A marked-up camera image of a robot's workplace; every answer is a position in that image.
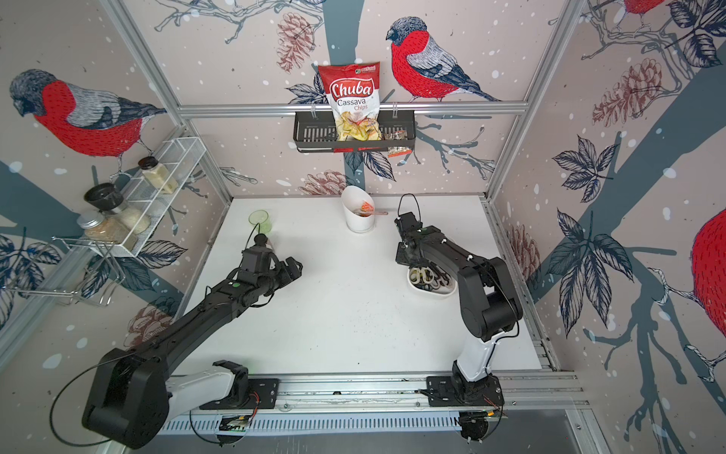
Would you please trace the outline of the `cream kitchen scissors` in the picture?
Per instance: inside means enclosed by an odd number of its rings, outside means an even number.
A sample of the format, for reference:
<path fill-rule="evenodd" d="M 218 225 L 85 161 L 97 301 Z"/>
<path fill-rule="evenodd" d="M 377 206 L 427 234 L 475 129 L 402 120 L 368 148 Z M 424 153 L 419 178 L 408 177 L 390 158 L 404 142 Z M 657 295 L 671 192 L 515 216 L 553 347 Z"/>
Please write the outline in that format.
<path fill-rule="evenodd" d="M 436 291 L 440 287 L 436 274 L 431 268 L 410 268 L 408 283 L 420 291 Z"/>

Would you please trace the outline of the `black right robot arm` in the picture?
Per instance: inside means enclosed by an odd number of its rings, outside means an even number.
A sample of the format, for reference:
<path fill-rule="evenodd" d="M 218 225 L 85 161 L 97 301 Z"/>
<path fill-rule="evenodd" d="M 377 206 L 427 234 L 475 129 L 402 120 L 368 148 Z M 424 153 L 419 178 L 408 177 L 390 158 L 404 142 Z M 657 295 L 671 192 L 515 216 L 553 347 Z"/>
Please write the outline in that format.
<path fill-rule="evenodd" d="M 450 240 L 439 228 L 425 226 L 411 212 L 397 216 L 401 237 L 395 260 L 400 265 L 427 265 L 457 283 L 459 312 L 472 335 L 454 361 L 451 384 L 457 399 L 468 402 L 499 387 L 492 373 L 499 344 L 521 334 L 523 308 L 506 262 L 475 255 Z"/>

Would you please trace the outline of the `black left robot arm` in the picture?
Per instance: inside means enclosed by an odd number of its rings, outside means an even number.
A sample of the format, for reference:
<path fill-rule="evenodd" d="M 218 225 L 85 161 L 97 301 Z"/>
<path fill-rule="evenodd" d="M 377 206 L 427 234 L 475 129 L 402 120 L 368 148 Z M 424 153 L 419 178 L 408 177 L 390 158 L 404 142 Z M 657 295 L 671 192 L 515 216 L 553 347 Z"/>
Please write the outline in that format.
<path fill-rule="evenodd" d="M 216 331 L 272 296 L 303 273 L 293 257 L 272 259 L 262 270 L 234 269 L 196 308 L 172 326 L 127 351 L 113 349 L 102 357 L 81 424 L 127 448 L 141 448 L 172 418 L 180 394 L 168 385 L 177 367 Z"/>

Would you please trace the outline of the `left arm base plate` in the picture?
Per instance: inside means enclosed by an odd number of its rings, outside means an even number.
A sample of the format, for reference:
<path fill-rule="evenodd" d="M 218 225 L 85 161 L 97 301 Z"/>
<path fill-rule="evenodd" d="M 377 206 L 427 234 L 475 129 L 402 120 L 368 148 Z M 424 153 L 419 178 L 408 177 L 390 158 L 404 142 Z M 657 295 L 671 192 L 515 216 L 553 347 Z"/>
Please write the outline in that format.
<path fill-rule="evenodd" d="M 275 408 L 279 391 L 278 378 L 248 378 L 247 388 L 242 391 L 234 384 L 230 395 L 210 401 L 201 410 L 272 410 Z"/>

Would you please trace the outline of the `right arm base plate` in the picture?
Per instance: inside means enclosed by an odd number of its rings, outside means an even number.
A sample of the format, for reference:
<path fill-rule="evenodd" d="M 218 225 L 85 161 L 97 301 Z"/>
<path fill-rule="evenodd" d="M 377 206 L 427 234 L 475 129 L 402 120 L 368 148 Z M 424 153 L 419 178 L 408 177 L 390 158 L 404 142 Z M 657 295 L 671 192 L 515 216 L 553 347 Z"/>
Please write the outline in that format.
<path fill-rule="evenodd" d="M 419 391 L 431 407 L 494 407 L 505 404 L 499 379 L 486 376 L 476 382 L 459 376 L 429 376 L 427 385 Z"/>

